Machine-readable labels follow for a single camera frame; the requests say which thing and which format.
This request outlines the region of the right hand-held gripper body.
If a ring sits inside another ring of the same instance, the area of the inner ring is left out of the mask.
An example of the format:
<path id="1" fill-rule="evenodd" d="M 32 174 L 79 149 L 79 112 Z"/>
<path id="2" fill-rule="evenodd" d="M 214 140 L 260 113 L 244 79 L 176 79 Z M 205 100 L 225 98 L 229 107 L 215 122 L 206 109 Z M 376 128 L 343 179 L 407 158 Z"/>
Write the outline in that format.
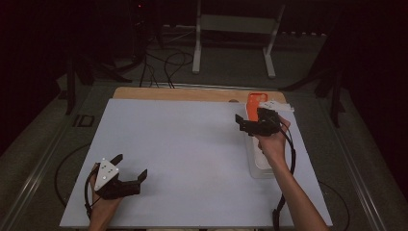
<path id="1" fill-rule="evenodd" d="M 253 131 L 251 135 L 270 136 L 281 130 L 279 112 L 293 112 L 294 108 L 290 104 L 279 103 L 275 100 L 261 102 L 257 114 L 258 120 L 252 121 Z"/>

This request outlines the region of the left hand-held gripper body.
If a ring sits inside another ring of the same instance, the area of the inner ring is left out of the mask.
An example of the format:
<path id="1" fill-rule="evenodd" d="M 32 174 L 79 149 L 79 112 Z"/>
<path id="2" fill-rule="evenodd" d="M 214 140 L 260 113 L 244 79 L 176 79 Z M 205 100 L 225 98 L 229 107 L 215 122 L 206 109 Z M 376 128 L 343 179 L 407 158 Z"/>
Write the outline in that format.
<path id="1" fill-rule="evenodd" d="M 118 179 L 119 168 L 103 159 L 97 169 L 94 191 L 106 200 L 117 199 L 129 195 L 140 194 L 140 185 L 137 179 L 122 182 Z"/>

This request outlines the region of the orange phone case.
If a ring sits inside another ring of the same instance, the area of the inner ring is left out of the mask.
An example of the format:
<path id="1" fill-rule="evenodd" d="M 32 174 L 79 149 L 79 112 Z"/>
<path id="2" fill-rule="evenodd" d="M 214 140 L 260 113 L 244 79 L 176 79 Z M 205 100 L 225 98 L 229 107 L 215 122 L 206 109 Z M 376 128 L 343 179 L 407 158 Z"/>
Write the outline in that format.
<path id="1" fill-rule="evenodd" d="M 251 92 L 247 97 L 246 112 L 250 121 L 257 121 L 257 110 L 261 102 L 266 102 L 268 95 L 262 92 Z"/>

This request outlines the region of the white plastic tray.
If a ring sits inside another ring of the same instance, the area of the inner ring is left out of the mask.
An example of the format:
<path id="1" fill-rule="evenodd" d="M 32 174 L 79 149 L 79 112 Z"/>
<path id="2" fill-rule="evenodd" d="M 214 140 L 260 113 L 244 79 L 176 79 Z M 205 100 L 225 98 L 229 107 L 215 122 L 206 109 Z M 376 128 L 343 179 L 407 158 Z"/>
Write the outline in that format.
<path id="1" fill-rule="evenodd" d="M 253 178 L 273 178 L 272 168 L 262 150 L 258 147 L 258 140 L 250 132 L 245 133 L 247 133 L 245 142 L 251 176 Z"/>

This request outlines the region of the person's right hand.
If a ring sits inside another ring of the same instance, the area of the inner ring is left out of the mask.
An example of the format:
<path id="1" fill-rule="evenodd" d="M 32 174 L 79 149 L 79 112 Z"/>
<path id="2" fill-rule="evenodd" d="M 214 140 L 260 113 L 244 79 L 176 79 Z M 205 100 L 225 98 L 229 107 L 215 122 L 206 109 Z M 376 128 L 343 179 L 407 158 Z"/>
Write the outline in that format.
<path id="1" fill-rule="evenodd" d="M 279 119 L 281 122 L 281 132 L 268 137 L 263 137 L 260 135 L 255 136 L 255 138 L 259 141 L 259 148 L 263 151 L 269 165 L 273 170 L 277 170 L 278 168 L 288 169 L 285 157 L 285 135 L 291 123 L 282 116 L 280 116 Z"/>

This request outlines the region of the person's left hand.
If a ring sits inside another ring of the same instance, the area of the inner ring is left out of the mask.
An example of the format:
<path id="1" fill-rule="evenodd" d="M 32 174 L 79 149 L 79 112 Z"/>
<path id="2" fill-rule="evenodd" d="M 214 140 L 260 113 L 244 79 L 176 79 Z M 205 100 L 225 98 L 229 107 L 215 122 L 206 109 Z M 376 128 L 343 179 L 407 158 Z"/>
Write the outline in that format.
<path id="1" fill-rule="evenodd" d="M 106 226 L 110 223 L 119 207 L 122 197 L 117 199 L 106 200 L 101 198 L 94 191 L 96 177 L 90 178 L 90 187 L 92 190 L 92 212 L 90 216 L 90 226 Z"/>

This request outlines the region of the pale grey table board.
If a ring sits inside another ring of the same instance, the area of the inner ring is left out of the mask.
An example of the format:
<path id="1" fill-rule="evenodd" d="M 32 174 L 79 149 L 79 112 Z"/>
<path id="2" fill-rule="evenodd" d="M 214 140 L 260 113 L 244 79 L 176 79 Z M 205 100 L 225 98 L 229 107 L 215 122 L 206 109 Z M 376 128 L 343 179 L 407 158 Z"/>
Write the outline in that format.
<path id="1" fill-rule="evenodd" d="M 61 220 L 88 226 L 84 191 L 92 166 L 116 155 L 122 181 L 148 173 L 122 200 L 114 228 L 270 228 L 281 196 L 273 178 L 250 174 L 246 142 L 230 102 L 112 99 Z"/>

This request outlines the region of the black tripod stand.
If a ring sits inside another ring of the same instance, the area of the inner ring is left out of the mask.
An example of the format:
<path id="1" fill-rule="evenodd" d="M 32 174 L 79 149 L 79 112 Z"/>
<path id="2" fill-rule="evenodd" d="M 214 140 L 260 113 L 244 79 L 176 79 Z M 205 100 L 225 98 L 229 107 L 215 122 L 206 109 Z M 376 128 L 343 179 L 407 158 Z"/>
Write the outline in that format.
<path id="1" fill-rule="evenodd" d="M 101 63 L 97 62 L 95 59 L 82 54 L 74 49 L 71 49 L 67 53 L 66 60 L 66 114 L 70 115 L 76 104 L 76 84 L 75 79 L 79 79 L 86 85 L 91 85 L 93 83 L 93 78 L 90 74 L 86 73 L 86 67 L 90 65 L 96 70 L 101 71 L 103 74 L 107 75 L 109 78 L 121 82 L 121 83 L 131 83 L 131 80 L 121 77 L 113 70 L 108 69 Z"/>
<path id="2" fill-rule="evenodd" d="M 329 35 L 307 76 L 293 84 L 280 88 L 283 91 L 293 91 L 319 80 L 315 88 L 315 96 L 322 98 L 332 92 L 330 118 L 336 127 L 339 127 L 340 94 L 346 50 L 347 45 L 344 44 L 341 38 L 334 34 Z"/>

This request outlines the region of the white metal stand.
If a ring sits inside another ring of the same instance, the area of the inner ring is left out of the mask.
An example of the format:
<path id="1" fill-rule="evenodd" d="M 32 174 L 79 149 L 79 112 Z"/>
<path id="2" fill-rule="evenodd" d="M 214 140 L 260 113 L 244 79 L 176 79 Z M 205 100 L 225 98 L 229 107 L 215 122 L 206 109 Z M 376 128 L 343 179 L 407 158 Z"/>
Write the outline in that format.
<path id="1" fill-rule="evenodd" d="M 192 59 L 192 72 L 194 74 L 198 74 L 200 72 L 202 50 L 201 32 L 218 31 L 269 35 L 269 43 L 263 48 L 263 56 L 268 77 L 270 79 L 276 77 L 275 68 L 271 57 L 271 51 L 277 38 L 283 13 L 286 8 L 284 4 L 281 4 L 279 6 L 277 15 L 273 18 L 207 14 L 201 12 L 201 7 L 202 0 L 197 0 L 195 47 Z"/>

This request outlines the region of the white power strip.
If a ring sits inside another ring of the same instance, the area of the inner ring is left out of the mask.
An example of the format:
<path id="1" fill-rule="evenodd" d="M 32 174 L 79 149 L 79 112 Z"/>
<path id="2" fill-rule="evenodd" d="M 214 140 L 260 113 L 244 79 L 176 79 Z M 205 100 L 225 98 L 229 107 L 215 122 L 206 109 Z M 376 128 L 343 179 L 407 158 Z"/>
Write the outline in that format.
<path id="1" fill-rule="evenodd" d="M 293 36 L 293 37 L 327 37 L 325 33 L 307 33 L 307 32 L 296 32 L 296 31 L 283 31 L 280 32 L 281 35 L 286 35 L 286 36 Z"/>
<path id="2" fill-rule="evenodd" d="M 195 26 L 192 25 L 170 25 L 170 24 L 165 24 L 163 25 L 163 28 L 170 28 L 170 29 L 174 29 L 174 30 L 195 30 Z"/>

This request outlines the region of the dark equipment rack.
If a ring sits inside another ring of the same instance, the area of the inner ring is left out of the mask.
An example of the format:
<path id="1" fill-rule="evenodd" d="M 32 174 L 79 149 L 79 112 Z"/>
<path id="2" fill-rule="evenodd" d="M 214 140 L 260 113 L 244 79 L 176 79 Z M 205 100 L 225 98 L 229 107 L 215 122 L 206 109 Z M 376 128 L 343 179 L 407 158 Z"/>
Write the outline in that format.
<path id="1" fill-rule="evenodd" d="M 152 39 L 163 46 L 161 6 L 162 0 L 128 0 L 132 32 L 132 63 L 140 64 Z"/>

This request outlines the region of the metal floor rail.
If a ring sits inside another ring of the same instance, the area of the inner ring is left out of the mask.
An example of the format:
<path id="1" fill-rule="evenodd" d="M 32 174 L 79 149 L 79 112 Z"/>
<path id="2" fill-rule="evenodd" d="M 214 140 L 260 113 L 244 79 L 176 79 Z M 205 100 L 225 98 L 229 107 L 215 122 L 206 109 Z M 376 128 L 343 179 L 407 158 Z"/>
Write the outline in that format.
<path id="1" fill-rule="evenodd" d="M 0 231 L 13 231 L 19 223 L 19 220 L 25 213 L 47 169 L 49 168 L 50 161 L 54 156 L 54 153 L 56 152 L 63 136 L 64 130 L 59 130 L 51 137 L 50 142 L 41 152 L 39 159 L 36 161 L 34 168 L 24 182 L 11 209 L 6 213 L 5 218 L 0 222 Z"/>
<path id="2" fill-rule="evenodd" d="M 370 227 L 373 231 L 387 231 L 382 217 L 380 217 L 377 207 L 372 199 L 370 191 L 352 158 L 352 154 L 347 147 L 344 137 L 338 129 L 334 129 L 334 135 L 343 153 L 345 168 L 348 172 L 353 187 L 359 197 L 360 203 L 365 211 Z"/>

